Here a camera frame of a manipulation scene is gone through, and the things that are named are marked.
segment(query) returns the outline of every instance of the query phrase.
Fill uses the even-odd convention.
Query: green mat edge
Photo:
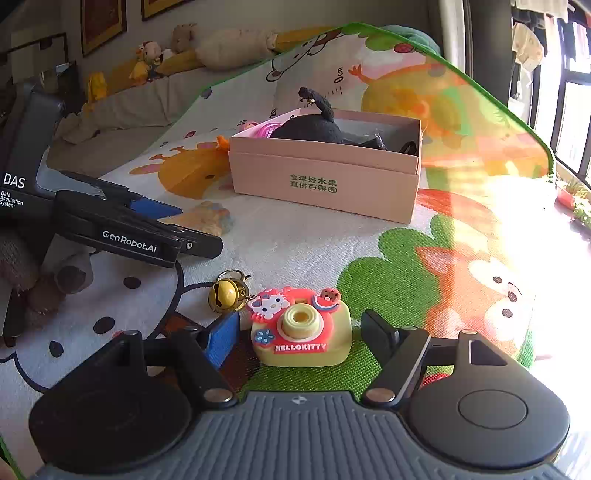
[[[20,468],[18,467],[14,458],[12,458],[12,455],[10,454],[10,450],[8,450],[6,443],[4,443],[4,439],[2,438],[1,434],[0,434],[0,448],[4,452],[4,456],[8,460],[8,465],[10,466],[10,468],[12,468],[12,471],[17,476],[18,480],[27,480],[27,478],[22,474],[22,472],[21,472]]]

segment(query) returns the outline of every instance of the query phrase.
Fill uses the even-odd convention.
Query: gray ribbed plate
[[[82,480],[46,466],[33,478]],[[450,466],[411,438],[398,417],[357,404],[349,392],[251,392],[238,406],[210,411],[159,460],[89,480],[565,480],[542,465],[518,473]]]

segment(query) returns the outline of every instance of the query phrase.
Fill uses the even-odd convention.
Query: picture frame
[[[160,15],[168,10],[177,8],[180,5],[192,2],[193,0],[141,0],[142,2],[142,22],[151,20],[156,15]]]
[[[126,0],[80,0],[80,40],[86,57],[127,31]]]

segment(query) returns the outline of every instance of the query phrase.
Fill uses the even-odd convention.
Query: yellow plush duck
[[[135,54],[138,57],[138,61],[129,74],[129,78],[133,80],[134,86],[139,86],[148,81],[150,66],[144,60],[144,45],[140,45],[135,51]]]

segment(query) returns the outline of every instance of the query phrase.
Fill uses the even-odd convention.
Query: beige plush toy
[[[177,25],[173,30],[173,43],[171,49],[174,53],[182,53],[191,49],[191,41],[195,39],[195,24],[188,23]]]
[[[195,49],[197,58],[212,70],[229,70],[271,58],[277,33],[270,30],[227,28],[215,32]]]

